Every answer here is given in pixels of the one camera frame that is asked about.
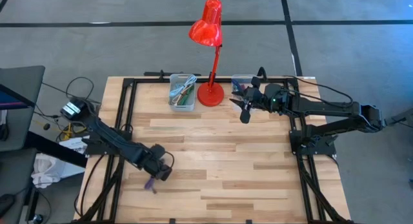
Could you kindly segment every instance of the clear plastic bin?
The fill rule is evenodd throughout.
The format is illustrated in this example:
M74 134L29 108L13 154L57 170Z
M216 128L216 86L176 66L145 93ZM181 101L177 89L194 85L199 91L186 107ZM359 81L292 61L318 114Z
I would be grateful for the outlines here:
M239 85L244 86L244 89L246 89L247 87L252 87L251 85L251 79L254 77L255 75L242 75L242 74L236 74L233 75L231 77L231 79L237 81L239 83ZM233 92L235 92L235 85L233 83L231 83L231 89ZM241 101L242 98L239 96L235 96L232 95L232 99L236 99L238 101ZM235 111L241 111L241 108L239 106L237 106L236 104L232 104L232 107Z
M188 77L193 76L192 74L172 74L169 77L169 81L170 81L170 88L169 88L169 92L179 88L179 86L183 86L186 82L186 80L188 79ZM173 105L172 104L172 99L173 97L169 97L169 107L170 109L172 109L173 111L193 111L194 106L195 106L195 93L196 93L196 87L193 89L193 91L189 94L189 97L186 101L185 105Z

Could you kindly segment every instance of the wooden table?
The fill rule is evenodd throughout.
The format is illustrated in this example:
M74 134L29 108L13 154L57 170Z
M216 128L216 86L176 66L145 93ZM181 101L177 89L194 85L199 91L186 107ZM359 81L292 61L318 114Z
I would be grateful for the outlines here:
M109 77L106 84L99 116L109 126L115 123L122 82L123 77ZM167 104L168 83L138 84L133 141L148 147L159 143L176 160L169 179L156 181L157 194L143 189L149 178L146 172L125 165L116 223L168 223L170 218L177 223L244 223L246 219L307 223L297 162L288 139L288 117L255 111L250 123L242 124L228 100L230 84L221 85L225 91L222 104L205 107L196 101L193 112L173 112ZM303 93L319 96L316 86L300 83L299 87ZM326 121L323 116L309 116L307 122L322 125ZM88 160L81 193L97 158ZM322 192L344 218L350 218L337 165L326 156L315 156L315 160ZM92 176L85 207L101 191L106 162L105 157ZM111 200L110 194L106 218Z

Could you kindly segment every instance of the black metal frame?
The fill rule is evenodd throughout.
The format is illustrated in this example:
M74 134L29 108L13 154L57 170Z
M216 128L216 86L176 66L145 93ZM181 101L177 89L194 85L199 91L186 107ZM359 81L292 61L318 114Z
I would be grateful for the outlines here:
M129 106L128 106L128 110L126 113L126 123L124 124L126 128L125 130L127 131L130 130L130 124L132 122L132 111L135 105L137 85L139 83L169 83L169 78L165 78L163 72L161 72L160 75L161 76L159 76L159 78L139 78L139 79L125 78L123 80L121 97L120 97L119 105L117 109L117 116L116 116L116 123L115 123L116 129L120 130L121 128L123 108L125 106L126 91L128 90L128 87L131 87L131 93L129 97ZM299 91L298 82L297 82L297 79L295 78L289 78L289 77L268 78L263 68L262 69L260 68L257 76L260 78L262 83L279 83L285 87L293 87L294 90ZM204 83L207 81L208 81L208 78L206 77L197 79L198 83ZM216 78L215 82L216 83L231 83L231 79L230 78ZM297 130L296 118L299 118L299 121L302 127L306 125L304 115L299 116L299 117L290 117L291 131ZM298 166L298 170L300 174L301 190L303 193L303 201L304 201L305 212L306 212L308 223L341 223L342 221L345 221L343 219L335 219L335 220L333 219L333 221L331 222L327 221L325 211L327 211L327 213L329 213L330 216L336 215L337 212L331 207L331 205L328 203L327 199L323 196L323 194L321 193L319 189L319 181L317 178L317 170L316 170L316 164L314 162L314 158L312 155L308 155L306 158L308 161L309 169L310 169L310 173L308 173L304 166L305 159L303 158L303 155L299 154L298 152L293 152L293 153L296 155L296 159L297 159L297 166ZM113 164L114 164L114 156L112 155L112 156L109 156L108 164L106 166L105 180L104 180L103 187L108 185L108 182L111 178ZM118 175L119 178L115 184L109 219L106 219L106 220L103 219L103 216L105 213L105 203L106 203L106 201L104 201L97 212L97 219L95 221L77 221L76 223L79 223L79 224L96 224L96 223L114 224L115 223L117 204L118 204L119 195L120 195L121 177L123 173L124 164L125 164L124 159L119 158L118 167L121 167L121 173L120 175ZM310 187L313 193L316 195L317 211L319 214L319 219L314 219L313 217L308 187ZM171 218L169 223L176 223L176 220ZM253 223L253 220L247 219L245 220L245 223Z

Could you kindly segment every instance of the wire bundle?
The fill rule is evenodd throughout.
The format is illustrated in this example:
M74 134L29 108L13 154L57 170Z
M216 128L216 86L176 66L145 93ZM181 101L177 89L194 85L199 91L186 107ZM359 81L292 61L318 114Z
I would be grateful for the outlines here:
M169 97L172 97L171 105L184 105L186 103L189 94L195 88L196 79L196 76L191 75L183 85L169 92Z

